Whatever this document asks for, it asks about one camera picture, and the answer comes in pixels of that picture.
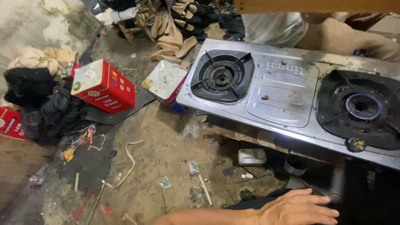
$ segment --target white plastic container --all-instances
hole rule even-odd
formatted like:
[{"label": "white plastic container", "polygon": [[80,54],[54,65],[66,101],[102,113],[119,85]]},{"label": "white plastic container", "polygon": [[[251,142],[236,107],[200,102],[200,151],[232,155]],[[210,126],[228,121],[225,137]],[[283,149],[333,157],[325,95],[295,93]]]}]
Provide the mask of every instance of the white plastic container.
[{"label": "white plastic container", "polygon": [[243,166],[258,166],[267,161],[264,149],[240,149],[239,164]]}]

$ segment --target burner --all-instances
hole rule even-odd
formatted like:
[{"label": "burner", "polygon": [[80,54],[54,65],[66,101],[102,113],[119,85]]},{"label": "burner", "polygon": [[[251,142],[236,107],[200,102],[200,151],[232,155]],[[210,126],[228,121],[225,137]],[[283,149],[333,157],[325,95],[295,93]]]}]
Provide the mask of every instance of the burner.
[{"label": "burner", "polygon": [[194,95],[221,102],[234,102],[247,91],[253,71],[250,53],[230,50],[206,51],[191,81]]},{"label": "burner", "polygon": [[354,94],[346,100],[346,109],[359,119],[373,120],[382,113],[382,103],[370,94]]},{"label": "burner", "polygon": [[374,74],[337,71],[318,93],[317,119],[324,130],[366,145],[400,149],[400,82]]}]

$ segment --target can handle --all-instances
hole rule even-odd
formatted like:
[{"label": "can handle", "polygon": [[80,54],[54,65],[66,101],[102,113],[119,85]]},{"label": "can handle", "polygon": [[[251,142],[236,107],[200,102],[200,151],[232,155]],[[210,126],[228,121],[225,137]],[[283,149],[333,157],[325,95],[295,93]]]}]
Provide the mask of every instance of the can handle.
[{"label": "can handle", "polygon": [[92,78],[92,77],[94,77],[95,75],[96,75],[96,73],[95,73],[94,71],[92,71],[92,70],[86,71],[86,76],[87,76],[88,78]]}]

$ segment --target gas stove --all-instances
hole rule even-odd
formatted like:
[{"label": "gas stove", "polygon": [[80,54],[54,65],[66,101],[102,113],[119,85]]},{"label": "gas stove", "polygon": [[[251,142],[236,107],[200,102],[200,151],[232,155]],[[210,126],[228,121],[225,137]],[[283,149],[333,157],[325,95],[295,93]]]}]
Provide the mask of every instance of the gas stove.
[{"label": "gas stove", "polygon": [[[400,170],[399,71],[377,59],[208,38],[176,100]],[[354,140],[365,149],[352,149]]]}]

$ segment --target person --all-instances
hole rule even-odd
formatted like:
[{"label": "person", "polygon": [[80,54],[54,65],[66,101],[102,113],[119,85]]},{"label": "person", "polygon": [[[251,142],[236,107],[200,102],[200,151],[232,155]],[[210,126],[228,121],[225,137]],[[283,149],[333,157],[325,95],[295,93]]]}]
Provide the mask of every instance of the person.
[{"label": "person", "polygon": [[242,14],[245,41],[280,47],[296,47],[327,53],[353,55],[367,49],[369,57],[400,62],[400,45],[391,39],[364,30],[386,14],[338,16],[339,13]]},{"label": "person", "polygon": [[330,198],[312,195],[312,189],[277,190],[252,206],[240,205],[227,209],[189,209],[167,214],[154,225],[307,225],[337,224],[339,212],[320,204]]}]

